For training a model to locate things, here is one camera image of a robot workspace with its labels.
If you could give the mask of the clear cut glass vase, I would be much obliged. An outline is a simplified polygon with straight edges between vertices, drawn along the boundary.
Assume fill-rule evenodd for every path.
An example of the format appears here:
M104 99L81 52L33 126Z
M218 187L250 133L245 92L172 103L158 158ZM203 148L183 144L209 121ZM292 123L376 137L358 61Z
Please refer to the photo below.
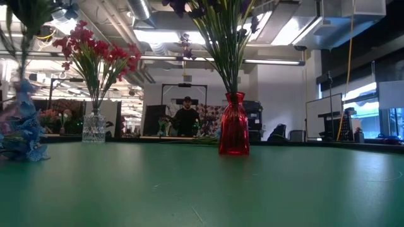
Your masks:
M86 143L105 142L106 117L100 114L99 109L93 109L91 114L83 118L82 141Z

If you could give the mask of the long ceiling light tube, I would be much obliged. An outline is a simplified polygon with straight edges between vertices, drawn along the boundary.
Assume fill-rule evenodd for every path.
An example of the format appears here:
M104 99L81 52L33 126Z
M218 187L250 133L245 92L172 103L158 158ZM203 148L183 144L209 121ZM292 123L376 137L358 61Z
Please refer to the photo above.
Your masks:
M196 57L194 60L183 56L168 56L168 55L143 55L141 60L144 61L196 61L196 62L214 62L212 57ZM261 64L261 65L281 65L281 66L304 66L305 61L287 61L276 59L243 59L243 64Z

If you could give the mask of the floral patterned partition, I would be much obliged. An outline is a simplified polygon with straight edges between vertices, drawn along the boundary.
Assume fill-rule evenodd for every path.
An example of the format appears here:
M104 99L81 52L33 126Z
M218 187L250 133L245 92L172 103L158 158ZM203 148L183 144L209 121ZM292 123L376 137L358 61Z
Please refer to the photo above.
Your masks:
M195 109L200 118L202 136L217 136L226 106L198 104Z

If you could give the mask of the white board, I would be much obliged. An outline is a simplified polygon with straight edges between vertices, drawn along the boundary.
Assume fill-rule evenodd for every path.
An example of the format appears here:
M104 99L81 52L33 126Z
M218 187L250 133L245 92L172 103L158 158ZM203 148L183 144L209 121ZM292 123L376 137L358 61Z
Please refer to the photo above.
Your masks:
M320 132L324 132L324 114L334 113L334 117L339 117L342 113L342 94L327 96L325 98L309 101L306 103L308 139L319 138Z

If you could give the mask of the small vase with tulips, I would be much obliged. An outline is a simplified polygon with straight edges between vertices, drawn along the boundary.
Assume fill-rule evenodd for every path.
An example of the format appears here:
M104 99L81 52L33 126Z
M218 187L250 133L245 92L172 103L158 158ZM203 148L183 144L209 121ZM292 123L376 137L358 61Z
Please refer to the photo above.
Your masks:
M61 128L60 128L59 134L64 135L66 133L65 123L68 121L69 115L66 113L59 113L58 116L59 116L59 121L61 123Z

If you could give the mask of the red artificial flower bunch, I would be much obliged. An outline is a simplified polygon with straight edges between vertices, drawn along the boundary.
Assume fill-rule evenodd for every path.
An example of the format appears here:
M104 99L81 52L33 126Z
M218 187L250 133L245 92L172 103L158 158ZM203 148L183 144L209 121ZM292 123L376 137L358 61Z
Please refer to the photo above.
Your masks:
M87 22L80 20L67 37L57 39L52 46L60 48L66 62L62 67L68 71L71 66L82 77L92 100L93 109L100 108L99 75L102 63L109 52L109 44L95 40L93 32L86 29Z

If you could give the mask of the blue artificial flower bunch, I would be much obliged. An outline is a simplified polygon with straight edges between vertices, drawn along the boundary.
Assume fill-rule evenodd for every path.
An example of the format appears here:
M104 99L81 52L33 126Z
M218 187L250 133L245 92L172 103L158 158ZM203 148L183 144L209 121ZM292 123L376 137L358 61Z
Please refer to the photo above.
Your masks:
M18 105L18 115L10 120L10 131L0 134L0 160L40 161L48 159L47 146L40 143L45 129L39 122L39 111L36 110L31 94L34 86L23 79L15 83L16 95L11 103Z
M17 62L17 83L25 79L27 58L42 25L64 23L78 17L78 0L0 0L5 27L0 23L0 43Z

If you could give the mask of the black cabinet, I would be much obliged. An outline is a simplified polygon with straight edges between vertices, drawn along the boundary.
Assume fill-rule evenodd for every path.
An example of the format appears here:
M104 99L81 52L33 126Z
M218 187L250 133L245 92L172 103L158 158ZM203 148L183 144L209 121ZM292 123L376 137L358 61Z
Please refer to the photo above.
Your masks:
M243 101L247 114L248 133L250 141L261 141L263 135L262 111L259 101Z

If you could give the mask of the rectangular metal air duct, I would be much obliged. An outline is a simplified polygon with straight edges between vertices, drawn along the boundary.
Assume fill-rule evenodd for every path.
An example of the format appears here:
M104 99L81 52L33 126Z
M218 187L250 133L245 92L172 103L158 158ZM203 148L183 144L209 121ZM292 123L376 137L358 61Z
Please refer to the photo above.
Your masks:
M386 7L386 0L279 0L265 40L331 50L379 22Z

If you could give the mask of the round silver air duct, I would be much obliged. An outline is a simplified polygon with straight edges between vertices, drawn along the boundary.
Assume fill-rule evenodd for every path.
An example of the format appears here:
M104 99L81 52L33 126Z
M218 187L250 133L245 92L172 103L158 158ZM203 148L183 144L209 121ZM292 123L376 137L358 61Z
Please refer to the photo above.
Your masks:
M147 20L152 15L148 0L126 0L127 6L136 20Z

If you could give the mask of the green table mat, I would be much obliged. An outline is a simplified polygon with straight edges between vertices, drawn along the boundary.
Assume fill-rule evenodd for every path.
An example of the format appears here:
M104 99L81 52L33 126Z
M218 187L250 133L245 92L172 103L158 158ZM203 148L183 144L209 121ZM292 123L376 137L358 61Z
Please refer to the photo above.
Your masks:
M51 144L0 163L0 227L404 227L404 155L167 143Z

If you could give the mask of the small red flower stem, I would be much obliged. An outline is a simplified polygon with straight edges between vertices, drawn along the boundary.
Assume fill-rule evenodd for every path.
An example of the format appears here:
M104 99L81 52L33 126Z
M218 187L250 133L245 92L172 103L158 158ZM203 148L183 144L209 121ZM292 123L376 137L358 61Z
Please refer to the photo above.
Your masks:
M98 110L101 103L110 89L117 81L122 81L122 77L137 70L141 52L136 44L129 44L126 51L115 44L107 44L104 41L97 41L94 46L96 57L102 69L98 70L97 87L95 88L95 100L92 101L93 109Z

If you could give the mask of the black perforated rack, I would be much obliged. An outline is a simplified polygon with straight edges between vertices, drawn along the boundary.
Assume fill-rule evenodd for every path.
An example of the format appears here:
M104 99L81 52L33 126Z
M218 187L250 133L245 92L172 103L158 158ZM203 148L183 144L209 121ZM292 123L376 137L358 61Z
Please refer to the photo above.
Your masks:
M352 115L356 111L353 107L346 108L340 118L337 141L354 141L354 132L352 127Z

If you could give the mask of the person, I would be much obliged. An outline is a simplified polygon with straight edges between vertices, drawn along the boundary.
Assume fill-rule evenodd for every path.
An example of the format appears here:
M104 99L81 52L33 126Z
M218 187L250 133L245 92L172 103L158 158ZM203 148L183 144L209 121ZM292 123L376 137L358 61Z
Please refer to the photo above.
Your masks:
M193 125L200 121L199 113L191 105L192 99L186 96L183 99L182 108L174 116L177 135L180 137L193 137Z

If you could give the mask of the grey bin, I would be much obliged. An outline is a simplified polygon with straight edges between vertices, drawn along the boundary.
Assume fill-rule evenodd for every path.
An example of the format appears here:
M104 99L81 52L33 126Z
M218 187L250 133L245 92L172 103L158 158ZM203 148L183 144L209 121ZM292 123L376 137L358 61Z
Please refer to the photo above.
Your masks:
M304 130L292 130L289 132L289 139L292 142L303 143L306 141L306 132Z

